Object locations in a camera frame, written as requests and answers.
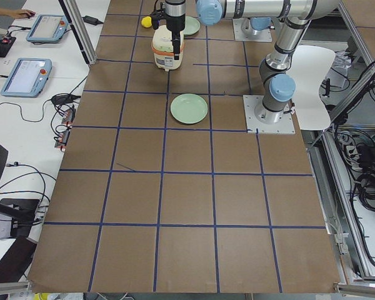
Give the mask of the person's hand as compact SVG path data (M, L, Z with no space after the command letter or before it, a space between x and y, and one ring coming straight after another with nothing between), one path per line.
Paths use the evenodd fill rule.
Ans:
M32 10L28 10L28 9L17 9L17 10L14 10L12 13L11 13L11 16L14 18L14 19L30 19L30 18L27 18L26 17L26 13L34 13L36 14L34 11Z

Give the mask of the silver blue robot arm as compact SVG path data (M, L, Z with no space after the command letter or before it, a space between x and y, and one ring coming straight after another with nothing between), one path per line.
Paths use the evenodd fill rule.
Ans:
M338 1L196 1L196 12L207 26L222 18L276 17L284 20L273 51L259 67L265 95L254 110L260 122L275 124L294 95L294 81L286 74L293 53L310 22L329 14L338 4Z

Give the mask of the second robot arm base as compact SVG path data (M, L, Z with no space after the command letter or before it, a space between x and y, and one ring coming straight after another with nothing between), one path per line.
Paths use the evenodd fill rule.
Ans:
M255 36L271 25L271 17L250 17L245 18L241 24L241 30L248 36Z

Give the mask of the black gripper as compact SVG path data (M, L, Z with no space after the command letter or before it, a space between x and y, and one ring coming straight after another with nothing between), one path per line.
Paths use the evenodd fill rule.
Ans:
M166 27L172 34L174 59L179 60L181 53L181 32L185 28L186 1L165 0Z

